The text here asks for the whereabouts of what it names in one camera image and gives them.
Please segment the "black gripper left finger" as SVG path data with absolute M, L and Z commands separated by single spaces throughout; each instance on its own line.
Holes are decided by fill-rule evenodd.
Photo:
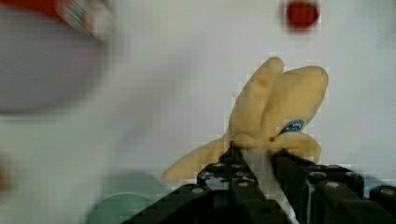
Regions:
M 122 224 L 291 224 L 234 144 L 186 184 Z

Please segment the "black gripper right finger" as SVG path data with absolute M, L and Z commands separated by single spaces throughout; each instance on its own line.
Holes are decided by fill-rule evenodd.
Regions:
M 277 182 L 300 224 L 395 224 L 395 188 L 364 196 L 361 175 L 340 165 L 315 164 L 282 149 L 271 157 Z

